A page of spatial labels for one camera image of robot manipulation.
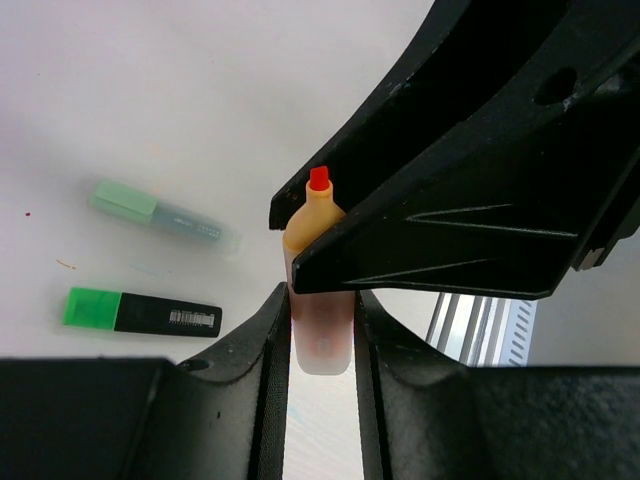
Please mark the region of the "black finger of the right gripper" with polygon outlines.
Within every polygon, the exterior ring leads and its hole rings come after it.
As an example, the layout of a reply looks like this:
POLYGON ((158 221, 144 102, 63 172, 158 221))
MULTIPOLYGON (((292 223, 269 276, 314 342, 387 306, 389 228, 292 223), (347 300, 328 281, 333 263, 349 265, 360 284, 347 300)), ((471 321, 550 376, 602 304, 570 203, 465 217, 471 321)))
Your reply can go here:
POLYGON ((296 261, 338 290, 540 299, 639 227, 639 68, 508 85, 296 261))

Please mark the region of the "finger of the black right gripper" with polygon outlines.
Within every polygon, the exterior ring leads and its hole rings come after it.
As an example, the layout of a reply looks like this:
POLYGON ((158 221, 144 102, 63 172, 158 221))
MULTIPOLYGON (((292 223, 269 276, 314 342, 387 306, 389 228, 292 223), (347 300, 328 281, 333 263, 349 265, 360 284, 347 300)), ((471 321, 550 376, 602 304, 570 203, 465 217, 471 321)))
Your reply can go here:
POLYGON ((557 26, 586 41, 629 20, 627 1, 434 2, 364 103, 274 195, 270 229, 283 229, 301 206, 311 168, 328 166, 348 211, 489 103, 557 26))

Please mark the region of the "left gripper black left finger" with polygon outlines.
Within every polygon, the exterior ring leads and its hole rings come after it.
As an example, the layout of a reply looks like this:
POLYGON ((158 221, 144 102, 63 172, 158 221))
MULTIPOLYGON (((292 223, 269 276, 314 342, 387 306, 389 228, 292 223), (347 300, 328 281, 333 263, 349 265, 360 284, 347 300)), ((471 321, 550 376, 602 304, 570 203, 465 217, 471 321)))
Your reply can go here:
POLYGON ((5 359, 5 479, 278 479, 283 474, 289 292, 181 362, 5 359))

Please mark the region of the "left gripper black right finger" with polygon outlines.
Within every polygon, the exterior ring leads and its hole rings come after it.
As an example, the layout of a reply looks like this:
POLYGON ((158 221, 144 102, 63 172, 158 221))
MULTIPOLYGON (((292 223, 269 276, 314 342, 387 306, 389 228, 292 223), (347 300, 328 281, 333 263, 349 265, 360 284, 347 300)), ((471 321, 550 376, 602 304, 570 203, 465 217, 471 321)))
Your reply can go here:
POLYGON ((355 310, 368 479, 635 479, 633 367, 472 368, 415 335, 369 291, 355 310))

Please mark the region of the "dark green highlighter pen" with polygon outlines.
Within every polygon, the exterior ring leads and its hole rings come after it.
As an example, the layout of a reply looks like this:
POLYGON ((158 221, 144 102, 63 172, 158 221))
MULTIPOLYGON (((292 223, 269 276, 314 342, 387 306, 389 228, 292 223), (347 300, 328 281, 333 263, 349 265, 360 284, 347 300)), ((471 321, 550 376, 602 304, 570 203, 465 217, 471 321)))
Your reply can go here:
POLYGON ((223 310, 192 302, 123 293, 114 330, 139 334, 217 338, 223 310))

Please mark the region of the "orange highlighter pen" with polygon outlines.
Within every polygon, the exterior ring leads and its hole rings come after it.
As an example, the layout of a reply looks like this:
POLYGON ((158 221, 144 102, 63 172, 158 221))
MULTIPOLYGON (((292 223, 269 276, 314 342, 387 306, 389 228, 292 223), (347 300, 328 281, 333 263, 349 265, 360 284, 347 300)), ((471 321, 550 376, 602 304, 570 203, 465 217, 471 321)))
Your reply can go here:
POLYGON ((345 216, 333 193, 329 169, 312 168, 304 202, 282 239, 297 361, 305 373, 320 376, 340 375, 349 366, 355 293, 329 285, 330 265, 306 271, 296 258, 345 216))

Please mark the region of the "translucent green highlighter pen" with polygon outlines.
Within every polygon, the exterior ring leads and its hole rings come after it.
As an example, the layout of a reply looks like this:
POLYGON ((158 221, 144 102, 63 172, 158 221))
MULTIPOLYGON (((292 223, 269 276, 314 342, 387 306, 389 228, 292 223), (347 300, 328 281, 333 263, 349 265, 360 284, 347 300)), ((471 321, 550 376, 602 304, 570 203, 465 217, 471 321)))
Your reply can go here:
POLYGON ((239 253, 242 236, 232 227, 205 215, 159 202, 151 216, 151 224, 167 232, 179 234, 210 245, 225 256, 239 253))

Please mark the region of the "bright green pen cap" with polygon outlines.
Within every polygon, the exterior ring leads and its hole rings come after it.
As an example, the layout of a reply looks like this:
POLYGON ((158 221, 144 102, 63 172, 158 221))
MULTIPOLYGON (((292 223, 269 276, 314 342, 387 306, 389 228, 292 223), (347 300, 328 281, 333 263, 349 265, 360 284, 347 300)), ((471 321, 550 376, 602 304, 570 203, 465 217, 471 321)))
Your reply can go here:
POLYGON ((114 331, 121 298, 120 292, 72 287, 63 314, 63 324, 114 331))

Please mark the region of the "pale green pen cap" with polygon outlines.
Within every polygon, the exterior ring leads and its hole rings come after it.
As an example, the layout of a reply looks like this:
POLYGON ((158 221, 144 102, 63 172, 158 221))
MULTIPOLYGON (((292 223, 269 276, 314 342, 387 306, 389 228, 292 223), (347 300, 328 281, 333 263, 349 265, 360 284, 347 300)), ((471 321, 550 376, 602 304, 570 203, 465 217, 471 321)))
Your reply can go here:
POLYGON ((90 199, 90 205, 111 215, 148 224, 158 201, 151 195, 113 181, 100 182, 90 199))

